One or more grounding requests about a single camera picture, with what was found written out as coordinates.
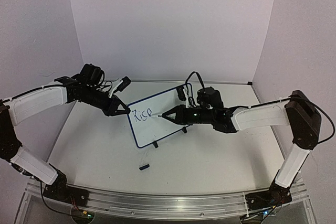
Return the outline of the blue marker cap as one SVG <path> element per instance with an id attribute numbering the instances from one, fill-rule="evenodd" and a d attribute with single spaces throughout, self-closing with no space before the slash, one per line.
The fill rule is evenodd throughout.
<path id="1" fill-rule="evenodd" d="M 149 168 L 149 167 L 150 167 L 150 165 L 149 165 L 149 164 L 146 164 L 146 165 L 141 166 L 141 167 L 139 168 L 139 170 L 145 170 L 145 169 L 147 169 L 147 168 Z"/>

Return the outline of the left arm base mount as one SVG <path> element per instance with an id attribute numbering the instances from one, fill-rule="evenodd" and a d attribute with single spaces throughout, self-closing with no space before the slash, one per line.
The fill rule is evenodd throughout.
<path id="1" fill-rule="evenodd" d="M 59 174 L 51 185 L 45 186 L 43 196 L 77 207 L 85 207 L 88 202 L 89 192 L 86 189 L 67 185 L 66 176 Z"/>

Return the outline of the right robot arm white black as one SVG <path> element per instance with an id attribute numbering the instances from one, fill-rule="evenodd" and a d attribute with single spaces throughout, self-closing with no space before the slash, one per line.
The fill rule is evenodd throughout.
<path id="1" fill-rule="evenodd" d="M 292 144 L 269 188 L 272 193 L 288 190 L 308 155 L 319 143 L 321 110 L 303 92 L 295 90 L 287 98 L 256 105 L 225 107 L 220 92 L 200 89 L 197 105 L 181 104 L 161 117 L 176 125 L 209 124 L 214 130 L 233 134 L 250 129 L 288 127 Z"/>

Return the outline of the white blue marker pen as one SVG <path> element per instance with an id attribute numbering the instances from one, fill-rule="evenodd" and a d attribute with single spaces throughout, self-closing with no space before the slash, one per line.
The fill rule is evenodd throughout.
<path id="1" fill-rule="evenodd" d="M 153 118 L 168 118 L 168 119 L 175 119 L 175 113 L 174 114 L 168 114 L 168 115 L 163 115 L 163 114 L 153 114 L 151 117 Z"/>

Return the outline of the blue framed whiteboard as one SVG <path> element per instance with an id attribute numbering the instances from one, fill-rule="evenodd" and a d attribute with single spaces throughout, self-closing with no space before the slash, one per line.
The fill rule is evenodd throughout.
<path id="1" fill-rule="evenodd" d="M 186 126 L 161 118 L 164 112 L 185 104 L 178 96 L 178 89 L 185 87 L 186 84 L 175 86 L 128 104 L 128 120 L 137 148 L 158 147 L 158 141 L 180 131 L 187 132 Z"/>

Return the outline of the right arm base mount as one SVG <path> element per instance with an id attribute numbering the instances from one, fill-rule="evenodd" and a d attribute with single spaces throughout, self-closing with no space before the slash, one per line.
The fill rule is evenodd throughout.
<path id="1" fill-rule="evenodd" d="M 249 193 L 245 199 L 249 210 L 265 209 L 292 202 L 289 188 L 283 188 L 276 184 L 271 185 L 267 190 Z"/>

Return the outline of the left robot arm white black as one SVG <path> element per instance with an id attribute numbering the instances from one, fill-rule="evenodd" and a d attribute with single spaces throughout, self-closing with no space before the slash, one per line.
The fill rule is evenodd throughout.
<path id="1" fill-rule="evenodd" d="M 17 128 L 26 121 L 63 105 L 81 102 L 103 112 L 105 116 L 128 115 L 130 109 L 117 96 L 131 84 L 127 76 L 115 81 L 105 80 L 98 66 L 85 64 L 71 77 L 62 76 L 43 86 L 1 100 L 1 160 L 19 172 L 46 185 L 59 200 L 71 194 L 60 179 L 65 176 L 57 168 L 35 155 L 18 137 Z"/>

